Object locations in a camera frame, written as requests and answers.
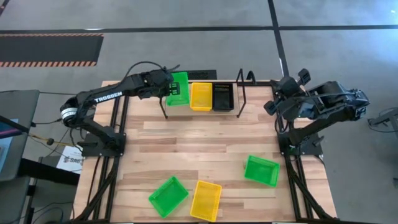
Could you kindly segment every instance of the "green plastic basket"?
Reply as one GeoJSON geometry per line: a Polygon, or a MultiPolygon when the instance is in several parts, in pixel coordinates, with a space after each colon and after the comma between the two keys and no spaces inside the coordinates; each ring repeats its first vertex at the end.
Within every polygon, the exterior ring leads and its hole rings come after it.
{"type": "Polygon", "coordinates": [[[170,215],[187,196],[188,191],[176,177],[172,176],[149,196],[149,201],[155,207],[159,215],[165,218],[167,215],[170,215]]]}
{"type": "Polygon", "coordinates": [[[174,82],[180,84],[180,94],[166,97],[167,106],[189,105],[188,73],[176,72],[172,73],[172,76],[174,78],[174,82]]]}
{"type": "Polygon", "coordinates": [[[278,163],[257,156],[248,157],[248,163],[244,171],[245,178],[255,180],[271,187],[276,187],[278,184],[278,176],[278,163]]]}

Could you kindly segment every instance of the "yellow plastic basket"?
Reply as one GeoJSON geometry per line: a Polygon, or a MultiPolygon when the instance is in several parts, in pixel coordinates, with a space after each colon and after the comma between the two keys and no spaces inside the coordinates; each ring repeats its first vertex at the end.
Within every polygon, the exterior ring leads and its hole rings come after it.
{"type": "Polygon", "coordinates": [[[213,107],[213,84],[192,83],[190,107],[194,111],[210,111],[213,107]]]}
{"type": "Polygon", "coordinates": [[[209,222],[217,219],[222,187],[199,180],[191,207],[191,216],[209,222]]]}

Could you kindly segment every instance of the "wooden tabletop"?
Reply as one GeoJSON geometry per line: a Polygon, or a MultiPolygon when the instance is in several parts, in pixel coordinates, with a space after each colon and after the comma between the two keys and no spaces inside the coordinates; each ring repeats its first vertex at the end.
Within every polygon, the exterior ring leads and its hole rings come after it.
{"type": "MultiPolygon", "coordinates": [[[[103,86],[112,83],[115,82],[106,81],[103,86]]],[[[119,166],[111,222],[200,222],[190,216],[197,180],[222,186],[218,222],[295,220],[285,162],[274,130],[275,116],[269,116],[263,108],[264,103],[272,99],[272,90],[266,86],[246,87],[246,98],[240,118],[176,116],[169,119],[164,118],[158,98],[130,98],[125,130],[127,143],[119,166]],[[280,164],[276,188],[244,178],[248,155],[280,164]],[[188,189],[189,196],[163,219],[148,197],[172,175],[188,189]]],[[[239,100],[243,102],[240,87],[239,100]]],[[[96,122],[109,125],[113,103],[111,100],[97,106],[96,122]]],[[[301,119],[295,124],[305,126],[308,121],[301,119]]],[[[96,159],[90,157],[84,161],[74,203],[76,215],[86,206],[96,159]]],[[[325,211],[335,217],[323,164],[313,156],[302,156],[302,160],[309,191],[325,211]]],[[[100,161],[91,196],[98,186],[101,164],[100,161]]],[[[301,214],[305,217],[302,194],[297,191],[301,214]]],[[[105,203],[106,200],[102,200],[100,218],[104,217],[105,203]]]]}

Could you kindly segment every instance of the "concrete floor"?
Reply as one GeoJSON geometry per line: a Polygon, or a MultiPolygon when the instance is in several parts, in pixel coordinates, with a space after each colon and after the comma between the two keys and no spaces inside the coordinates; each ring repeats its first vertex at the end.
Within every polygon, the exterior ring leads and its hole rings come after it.
{"type": "MultiPolygon", "coordinates": [[[[398,2],[393,0],[274,2],[280,26],[398,24],[398,2]]],[[[0,17],[0,30],[271,25],[268,3],[261,0],[10,0],[0,17]]],[[[347,88],[362,89],[371,99],[366,118],[398,105],[398,30],[298,30],[281,31],[281,36],[291,76],[307,68],[312,75],[309,86],[338,80],[347,88]]],[[[179,63],[187,70],[217,69],[222,79],[236,77],[239,68],[252,70],[257,79],[282,76],[273,31],[108,33],[97,66],[0,68],[0,90],[77,93],[96,88],[103,80],[119,80],[130,64],[140,60],[168,67],[179,63]]],[[[67,98],[41,95],[35,121],[57,119],[67,98]]],[[[65,130],[54,124],[32,132],[59,139],[65,130]]],[[[338,216],[396,223],[395,135],[370,131],[366,119],[336,124],[322,134],[338,216]]],[[[24,157],[37,159],[48,153],[29,141],[24,157]]]]}

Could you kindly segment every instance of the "black basket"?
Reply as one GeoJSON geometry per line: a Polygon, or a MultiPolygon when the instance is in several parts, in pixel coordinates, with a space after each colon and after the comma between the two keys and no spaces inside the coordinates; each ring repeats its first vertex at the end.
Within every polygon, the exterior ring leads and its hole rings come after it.
{"type": "Polygon", "coordinates": [[[234,109],[232,83],[213,83],[213,111],[228,112],[234,109]]]}

